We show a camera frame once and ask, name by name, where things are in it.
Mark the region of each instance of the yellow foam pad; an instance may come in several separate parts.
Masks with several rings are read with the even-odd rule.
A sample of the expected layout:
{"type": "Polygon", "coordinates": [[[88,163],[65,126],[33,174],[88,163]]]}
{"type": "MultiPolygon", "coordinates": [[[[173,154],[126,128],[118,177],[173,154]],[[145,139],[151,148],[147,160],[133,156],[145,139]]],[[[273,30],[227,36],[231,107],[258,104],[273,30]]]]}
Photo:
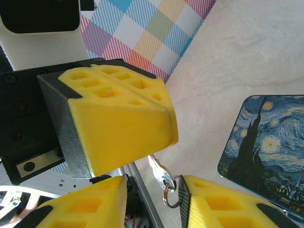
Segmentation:
{"type": "Polygon", "coordinates": [[[53,210],[37,228],[123,228],[127,201],[123,176],[45,202],[53,210]]]}
{"type": "Polygon", "coordinates": [[[194,176],[183,177],[191,194],[188,228],[278,228],[257,207],[263,203],[276,208],[268,201],[194,176]]]}
{"type": "Polygon", "coordinates": [[[68,104],[95,176],[178,141],[175,111],[161,78],[123,66],[93,65],[68,70],[58,79],[82,96],[68,104]]]}

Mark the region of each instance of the mouse pad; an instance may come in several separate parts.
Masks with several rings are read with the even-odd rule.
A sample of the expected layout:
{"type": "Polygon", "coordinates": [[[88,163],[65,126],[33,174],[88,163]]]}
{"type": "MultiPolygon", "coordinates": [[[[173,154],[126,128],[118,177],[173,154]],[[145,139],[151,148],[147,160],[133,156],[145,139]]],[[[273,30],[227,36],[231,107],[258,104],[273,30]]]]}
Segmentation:
{"type": "Polygon", "coordinates": [[[304,96],[251,96],[218,164],[221,176],[304,218],[304,96]]]}

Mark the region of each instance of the key ring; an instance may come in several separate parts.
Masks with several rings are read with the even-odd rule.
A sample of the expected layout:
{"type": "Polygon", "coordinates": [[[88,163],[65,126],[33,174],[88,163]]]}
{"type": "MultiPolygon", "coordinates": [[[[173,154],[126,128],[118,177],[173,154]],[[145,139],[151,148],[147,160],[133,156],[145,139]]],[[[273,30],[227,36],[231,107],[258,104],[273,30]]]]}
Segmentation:
{"type": "Polygon", "coordinates": [[[174,205],[171,205],[168,201],[168,191],[170,188],[170,184],[166,183],[165,185],[165,189],[163,190],[163,202],[165,203],[165,205],[169,208],[176,208],[180,205],[180,200],[178,200],[174,205]]]}

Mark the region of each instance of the plaid fabric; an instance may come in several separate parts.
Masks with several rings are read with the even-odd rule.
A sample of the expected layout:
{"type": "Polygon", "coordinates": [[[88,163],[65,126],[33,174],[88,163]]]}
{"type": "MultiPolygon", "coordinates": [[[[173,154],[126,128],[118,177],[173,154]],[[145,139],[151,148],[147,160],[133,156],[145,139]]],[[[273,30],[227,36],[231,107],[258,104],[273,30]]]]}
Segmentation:
{"type": "Polygon", "coordinates": [[[96,0],[82,12],[90,57],[123,58],[165,82],[215,0],[96,0]]]}

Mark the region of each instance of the white table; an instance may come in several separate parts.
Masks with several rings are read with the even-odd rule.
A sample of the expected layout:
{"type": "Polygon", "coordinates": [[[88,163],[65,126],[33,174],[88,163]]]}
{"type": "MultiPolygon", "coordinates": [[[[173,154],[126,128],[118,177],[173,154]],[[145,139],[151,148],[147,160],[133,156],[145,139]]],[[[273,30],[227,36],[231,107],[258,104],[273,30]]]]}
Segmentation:
{"type": "MultiPolygon", "coordinates": [[[[167,83],[180,139],[156,157],[172,173],[227,185],[217,164],[243,101],[304,94],[303,9],[303,0],[215,3],[167,83]]],[[[181,227],[179,209],[163,204],[147,159],[136,164],[164,226],[181,227]]]]}

